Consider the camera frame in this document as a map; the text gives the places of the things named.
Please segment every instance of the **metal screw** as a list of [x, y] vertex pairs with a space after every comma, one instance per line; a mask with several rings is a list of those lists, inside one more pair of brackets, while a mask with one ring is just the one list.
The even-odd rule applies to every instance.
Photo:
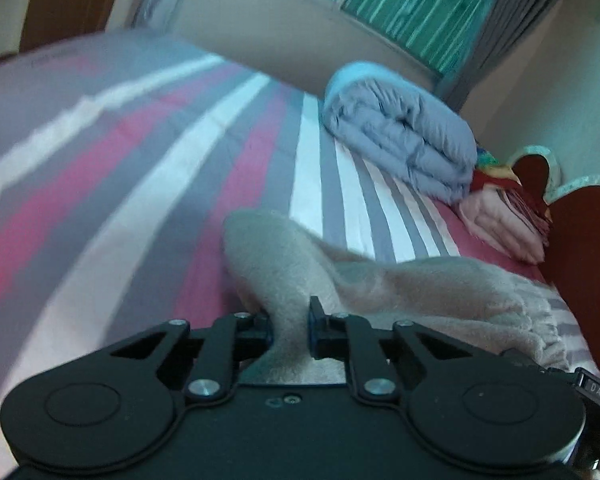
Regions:
[[220, 384], [213, 379], [196, 379], [189, 383], [189, 391], [199, 397], [211, 397], [220, 391]]
[[369, 379], [365, 390], [371, 395], [390, 395], [395, 391], [395, 383], [389, 379]]
[[298, 404], [298, 402], [302, 402], [302, 397], [297, 395], [285, 395], [283, 400], [286, 404]]

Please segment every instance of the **bed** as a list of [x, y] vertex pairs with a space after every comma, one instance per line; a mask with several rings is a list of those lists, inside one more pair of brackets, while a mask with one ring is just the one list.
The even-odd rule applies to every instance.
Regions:
[[[461, 254], [538, 280], [542, 270], [582, 310], [577, 289], [560, 284], [571, 235], [559, 207], [544, 267], [519, 264], [334, 140], [319, 111], [312, 95], [144, 30], [1, 65], [0, 399], [165, 319], [202, 327], [239, 310], [221, 225], [241, 207], [280, 211], [383, 262]], [[518, 161], [539, 192], [543, 161]], [[573, 314], [557, 306], [556, 316], [571, 365], [598, 372]], [[0, 435], [0, 475], [12, 461]]]

